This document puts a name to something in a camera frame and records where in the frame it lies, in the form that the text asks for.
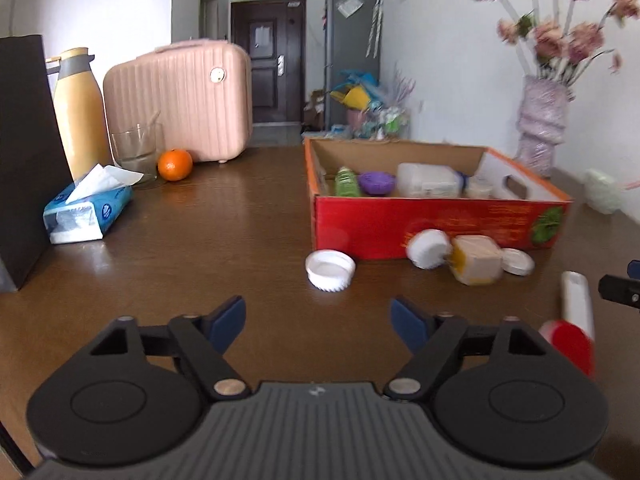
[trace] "refrigerator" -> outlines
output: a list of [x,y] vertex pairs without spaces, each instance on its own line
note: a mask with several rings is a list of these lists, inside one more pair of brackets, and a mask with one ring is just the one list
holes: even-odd
[[357,70],[380,78],[380,47],[374,57],[376,31],[370,56],[367,57],[369,34],[376,0],[361,0],[362,6],[348,18],[338,10],[347,0],[326,0],[326,28],[324,32],[324,129],[334,124],[347,124],[347,110],[329,96],[329,92],[346,80],[340,72]]

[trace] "green bottle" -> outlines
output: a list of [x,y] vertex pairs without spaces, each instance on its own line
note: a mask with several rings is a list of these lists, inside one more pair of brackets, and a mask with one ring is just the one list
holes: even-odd
[[335,195],[336,196],[362,196],[358,178],[349,168],[342,167],[335,174]]

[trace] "pink suitcase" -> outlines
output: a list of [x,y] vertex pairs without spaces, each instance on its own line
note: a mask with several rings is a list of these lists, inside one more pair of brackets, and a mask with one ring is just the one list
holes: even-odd
[[164,146],[195,162],[240,155],[252,133],[249,56],[227,41],[182,41],[111,68],[104,77],[110,132],[160,111]]

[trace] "black shopping bag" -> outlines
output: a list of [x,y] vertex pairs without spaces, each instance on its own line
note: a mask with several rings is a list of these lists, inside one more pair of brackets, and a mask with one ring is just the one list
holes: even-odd
[[20,288],[49,245],[42,211],[71,181],[42,37],[0,38],[0,292]]

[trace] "glass cup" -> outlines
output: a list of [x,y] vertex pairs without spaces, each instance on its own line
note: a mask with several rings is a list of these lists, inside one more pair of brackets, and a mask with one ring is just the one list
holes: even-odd
[[113,159],[124,170],[144,173],[139,184],[158,177],[156,150],[160,124],[138,124],[135,128],[110,134]]

